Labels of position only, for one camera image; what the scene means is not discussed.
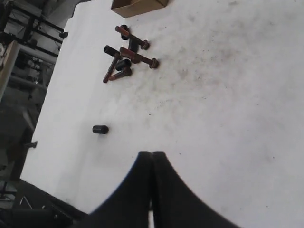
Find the cardboard box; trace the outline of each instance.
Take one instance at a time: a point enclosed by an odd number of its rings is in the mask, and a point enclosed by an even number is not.
[[[123,18],[164,8],[168,0],[113,0],[111,10]]]

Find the metal rack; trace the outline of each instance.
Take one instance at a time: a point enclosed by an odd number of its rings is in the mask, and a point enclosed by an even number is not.
[[[11,16],[12,11],[17,11],[18,13],[21,13],[22,15],[25,15],[28,17],[28,21],[27,23],[22,22],[16,18],[13,18]],[[22,38],[18,38],[16,35],[14,34],[10,34],[10,33],[6,33],[4,31],[6,25],[9,23],[16,23],[18,25],[24,26],[25,31],[23,34]],[[0,19],[0,41],[3,40],[16,40],[18,43],[23,44],[25,46],[28,46],[32,49],[36,49],[38,51],[44,52],[48,55],[51,55],[53,57],[58,57],[58,55],[56,53],[53,53],[49,50],[46,50],[42,47],[37,46],[37,44],[35,44],[34,42],[30,42],[31,36],[33,33],[38,33],[48,39],[53,40],[54,42],[57,42],[59,44],[62,44],[62,39],[60,38],[59,34],[58,34],[58,38],[51,36],[50,34],[46,33],[45,31],[41,31],[39,30],[39,28],[37,28],[37,26],[34,26],[35,23],[38,24],[44,24],[48,27],[51,27],[52,29],[56,30],[60,33],[64,33],[64,30],[50,22],[48,22],[47,20],[43,19],[42,17],[38,17],[28,11],[26,11],[25,9],[22,9],[21,7],[15,5],[13,2],[9,2],[6,6],[5,6],[5,10],[3,13],[2,18]]]

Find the rusty bolt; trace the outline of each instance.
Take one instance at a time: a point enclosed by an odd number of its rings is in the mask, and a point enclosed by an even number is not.
[[[109,77],[109,80],[110,81],[115,81],[119,78],[131,76],[131,75],[132,75],[132,70],[129,67],[125,67],[121,72]]]
[[[155,69],[159,66],[159,62],[157,61],[156,58],[153,58],[153,59],[146,58],[146,57],[139,55],[135,52],[132,52],[124,47],[121,47],[119,49],[119,51],[122,56],[125,56],[126,58],[130,58],[131,61],[133,59],[133,60],[139,60],[141,62],[144,62],[144,63],[148,64],[151,69]]]
[[[134,40],[136,43],[138,43],[141,46],[142,50],[148,50],[150,47],[150,44],[147,40],[141,40],[139,38],[137,38],[136,36],[132,35],[130,32],[128,32],[127,30],[124,30],[122,27],[120,26],[116,26],[115,30],[117,32],[119,32],[120,34],[122,34],[123,36]]]
[[[114,69],[115,69],[115,66],[117,64],[117,62],[122,59],[122,57],[115,53],[115,56],[114,56],[114,59],[108,69],[108,72],[106,73],[106,75],[104,76],[104,80],[103,80],[103,83],[107,83],[109,81],[109,77],[111,76],[111,74],[113,73]]]

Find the white table surface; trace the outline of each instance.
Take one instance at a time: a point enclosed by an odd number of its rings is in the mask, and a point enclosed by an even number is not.
[[[304,0],[171,0],[123,19],[112,0],[76,7],[68,21],[22,173],[91,212],[139,151],[165,151],[208,205],[246,228],[304,226]],[[105,45],[151,42],[150,70],[102,80]],[[92,126],[106,124],[106,136]]]

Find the bolt head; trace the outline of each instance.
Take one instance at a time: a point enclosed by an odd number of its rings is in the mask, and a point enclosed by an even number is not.
[[[157,61],[156,58],[153,58],[152,61],[153,61],[153,63],[151,65],[149,65],[150,69],[156,69],[156,68],[158,68],[158,66],[160,64],[159,61]]]
[[[124,74],[125,76],[131,76],[131,75],[132,75],[132,70],[131,70],[129,67],[125,67],[125,68],[123,69],[123,74]]]
[[[143,42],[144,42],[144,45],[141,46],[141,49],[142,50],[148,50],[149,47],[150,47],[149,42],[146,39]]]

